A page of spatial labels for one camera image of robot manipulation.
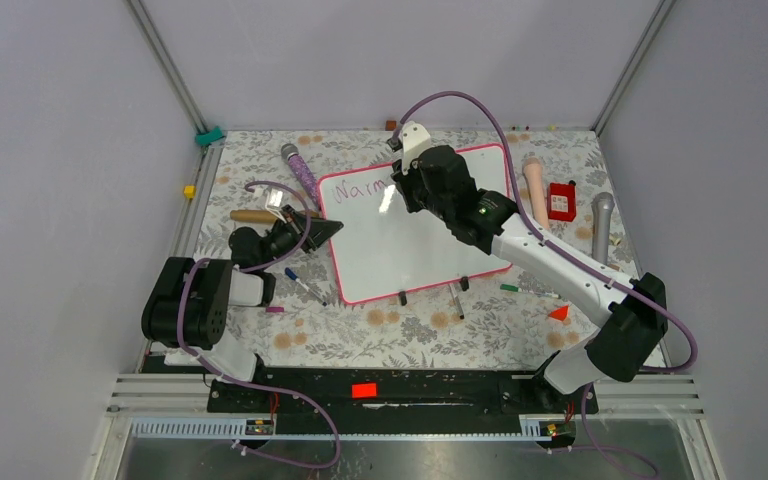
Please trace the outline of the pink framed whiteboard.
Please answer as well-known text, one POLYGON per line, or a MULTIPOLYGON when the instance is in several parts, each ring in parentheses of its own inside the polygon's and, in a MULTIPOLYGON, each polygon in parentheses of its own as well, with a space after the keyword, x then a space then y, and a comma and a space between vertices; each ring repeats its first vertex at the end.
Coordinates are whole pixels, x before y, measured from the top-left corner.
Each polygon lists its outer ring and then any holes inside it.
POLYGON ((323 176, 321 212, 342 229, 330 239, 340 299, 349 305, 396 296, 463 277, 510 269, 467 246, 427 211, 410 213, 388 164, 323 176))

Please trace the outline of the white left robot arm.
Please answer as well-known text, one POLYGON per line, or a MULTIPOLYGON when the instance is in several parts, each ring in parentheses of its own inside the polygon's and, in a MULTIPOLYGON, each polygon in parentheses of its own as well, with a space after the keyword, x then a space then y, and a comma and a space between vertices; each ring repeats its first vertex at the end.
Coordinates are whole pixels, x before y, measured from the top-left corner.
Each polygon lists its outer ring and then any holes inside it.
POLYGON ((209 363, 209 372, 236 378, 232 398, 248 411, 267 404, 271 387, 255 374, 260 357, 226 331, 228 310, 268 308, 277 279, 266 267, 296 246, 305 253, 316 251, 344 227, 289 205, 269 218, 274 223, 263 233, 247 226, 231 233, 229 259, 168 258, 141 318, 144 337, 164 347, 165 366, 209 363))

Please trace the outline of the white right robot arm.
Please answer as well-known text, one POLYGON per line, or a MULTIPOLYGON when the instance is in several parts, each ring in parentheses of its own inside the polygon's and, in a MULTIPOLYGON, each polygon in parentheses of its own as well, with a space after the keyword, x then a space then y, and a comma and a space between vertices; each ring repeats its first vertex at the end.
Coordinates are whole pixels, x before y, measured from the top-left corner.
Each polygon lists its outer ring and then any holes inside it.
POLYGON ((633 280, 536 227, 513 199, 478 187, 463 156, 448 145, 394 162, 391 178, 409 212, 427 211, 460 242, 535 275, 596 326, 539 367, 533 386, 539 407, 557 412, 587 384, 630 382, 642 370, 667 330, 658 278, 633 280))

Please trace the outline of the blue capped marker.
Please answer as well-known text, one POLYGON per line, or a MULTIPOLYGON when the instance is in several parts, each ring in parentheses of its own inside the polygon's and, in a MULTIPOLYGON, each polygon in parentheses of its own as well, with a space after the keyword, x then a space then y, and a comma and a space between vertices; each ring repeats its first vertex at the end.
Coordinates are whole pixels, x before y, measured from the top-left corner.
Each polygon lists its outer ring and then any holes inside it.
POLYGON ((313 289, 310 285, 305 283, 303 280, 299 278, 299 276, 289 267, 284 268, 285 275, 298 284, 301 288, 303 288, 312 298, 314 298, 320 305, 327 306, 328 302, 325 300, 325 298, 319 294, 315 289, 313 289))

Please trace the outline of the purple patterned toy microphone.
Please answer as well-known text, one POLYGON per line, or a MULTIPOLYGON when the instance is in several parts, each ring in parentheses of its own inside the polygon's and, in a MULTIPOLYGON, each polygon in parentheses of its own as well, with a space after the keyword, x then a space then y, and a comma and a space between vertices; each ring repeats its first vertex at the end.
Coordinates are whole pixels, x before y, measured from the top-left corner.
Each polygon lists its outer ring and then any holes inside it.
POLYGON ((301 156, 298 147, 292 143, 286 143, 281 147, 280 152, 282 159, 290 167, 290 170, 295 175, 309 198, 318 205, 320 200, 317 178, 301 156))

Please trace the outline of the brown wooden toy microphone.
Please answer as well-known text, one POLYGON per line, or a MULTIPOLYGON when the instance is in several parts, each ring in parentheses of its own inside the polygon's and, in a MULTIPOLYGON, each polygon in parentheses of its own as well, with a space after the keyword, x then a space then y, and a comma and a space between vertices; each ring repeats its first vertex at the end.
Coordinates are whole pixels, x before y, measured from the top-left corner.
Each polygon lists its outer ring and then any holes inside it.
POLYGON ((232 221, 239 223, 257 223, 271 225, 276 221, 285 222, 285 215, 269 210, 232 210, 229 213, 232 221))

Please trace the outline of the floral patterned table mat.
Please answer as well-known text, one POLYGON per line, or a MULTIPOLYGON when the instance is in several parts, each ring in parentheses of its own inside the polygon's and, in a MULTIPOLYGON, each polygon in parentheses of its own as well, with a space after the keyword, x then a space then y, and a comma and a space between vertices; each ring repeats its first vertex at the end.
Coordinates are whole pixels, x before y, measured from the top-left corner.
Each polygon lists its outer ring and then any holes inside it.
MULTIPOLYGON (((389 163, 393 154, 383 131, 239 131, 229 134, 212 184, 196 256, 226 258, 236 228, 235 209, 260 206, 246 190, 253 180, 296 186, 297 179, 280 155, 296 145, 317 176, 389 163)), ((557 350, 594 333, 578 309, 566 321, 548 314, 561 307, 556 299, 500 290, 510 284, 551 292, 519 268, 474 279, 459 294, 465 319, 459 320, 447 287, 419 291, 401 306, 395 297, 350 306, 340 301, 333 260, 327 249, 298 253, 273 270, 274 302, 284 313, 232 307, 226 331, 270 366, 468 368, 526 370, 557 350), (292 269, 328 302, 320 305, 290 280, 292 269)))

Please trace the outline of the green capped marker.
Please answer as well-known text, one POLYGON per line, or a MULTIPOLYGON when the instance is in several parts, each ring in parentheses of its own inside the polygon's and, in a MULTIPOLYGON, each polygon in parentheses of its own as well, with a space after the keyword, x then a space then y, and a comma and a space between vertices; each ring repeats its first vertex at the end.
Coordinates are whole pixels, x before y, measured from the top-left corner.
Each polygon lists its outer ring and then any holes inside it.
POLYGON ((501 284, 500 285, 500 290, 508 291, 508 292, 513 292, 513 293, 524 293, 524 294, 533 295, 533 296, 542 297, 542 298, 551 298, 551 299, 561 299, 562 298, 560 295, 558 295, 556 293, 534 291, 534 290, 529 290, 529 289, 525 289, 525 288, 518 287, 518 286, 515 286, 515 285, 510 285, 510 284, 501 284))

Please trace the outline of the red box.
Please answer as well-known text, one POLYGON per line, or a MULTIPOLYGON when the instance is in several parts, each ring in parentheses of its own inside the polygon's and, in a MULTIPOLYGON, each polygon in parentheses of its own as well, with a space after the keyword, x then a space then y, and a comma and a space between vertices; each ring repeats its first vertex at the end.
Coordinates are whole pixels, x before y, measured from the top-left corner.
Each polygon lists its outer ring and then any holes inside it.
POLYGON ((547 196, 548 218, 572 222, 577 216, 576 183, 550 183, 547 196))

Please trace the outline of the teal block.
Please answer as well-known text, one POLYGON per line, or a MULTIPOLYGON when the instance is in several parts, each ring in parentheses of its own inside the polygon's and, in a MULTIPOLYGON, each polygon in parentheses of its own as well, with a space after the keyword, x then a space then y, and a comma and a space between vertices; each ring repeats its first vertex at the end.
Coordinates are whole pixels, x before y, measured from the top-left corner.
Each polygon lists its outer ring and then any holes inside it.
POLYGON ((207 148, 210 145, 225 138, 225 132, 221 127, 215 126, 209 131, 197 134, 194 138, 195 143, 201 148, 207 148))

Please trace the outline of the silver toy microphone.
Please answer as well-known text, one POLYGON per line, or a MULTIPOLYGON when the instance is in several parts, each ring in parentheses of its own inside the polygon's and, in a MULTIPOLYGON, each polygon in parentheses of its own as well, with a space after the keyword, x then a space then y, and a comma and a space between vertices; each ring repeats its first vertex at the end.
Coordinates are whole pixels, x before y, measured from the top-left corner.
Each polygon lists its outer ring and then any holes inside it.
POLYGON ((608 264, 610 225, 614 208, 615 199, 609 192, 600 192, 593 199, 592 258, 605 265, 608 264))

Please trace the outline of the red triangular block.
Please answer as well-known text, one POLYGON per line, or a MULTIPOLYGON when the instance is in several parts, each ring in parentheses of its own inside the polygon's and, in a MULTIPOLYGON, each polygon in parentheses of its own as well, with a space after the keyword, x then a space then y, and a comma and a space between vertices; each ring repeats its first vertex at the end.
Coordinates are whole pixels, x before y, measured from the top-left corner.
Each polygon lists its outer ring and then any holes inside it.
POLYGON ((552 318, 560 322, 566 321, 568 316, 569 316, 569 305, 564 305, 562 307, 559 307, 548 314, 549 318, 552 318))

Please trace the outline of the red label on rail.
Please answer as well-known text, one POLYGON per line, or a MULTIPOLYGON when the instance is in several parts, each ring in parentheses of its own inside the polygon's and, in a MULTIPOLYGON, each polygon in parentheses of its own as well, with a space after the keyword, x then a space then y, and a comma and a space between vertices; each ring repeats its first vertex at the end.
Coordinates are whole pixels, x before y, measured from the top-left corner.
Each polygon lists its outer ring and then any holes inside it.
POLYGON ((352 384, 350 395, 352 399, 375 398, 378 395, 378 385, 375 382, 352 384))

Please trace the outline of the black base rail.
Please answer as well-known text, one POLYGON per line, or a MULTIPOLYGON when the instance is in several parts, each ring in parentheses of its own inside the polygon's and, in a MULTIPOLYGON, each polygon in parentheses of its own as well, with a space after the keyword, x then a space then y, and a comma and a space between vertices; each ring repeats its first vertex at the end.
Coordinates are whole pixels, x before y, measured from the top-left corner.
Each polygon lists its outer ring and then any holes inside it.
POLYGON ((263 367, 255 388, 213 381, 207 410, 263 414, 280 434, 515 434, 520 416, 571 420, 598 405, 582 389, 556 392, 530 372, 263 367), (352 399, 351 385, 375 382, 375 398, 352 399))

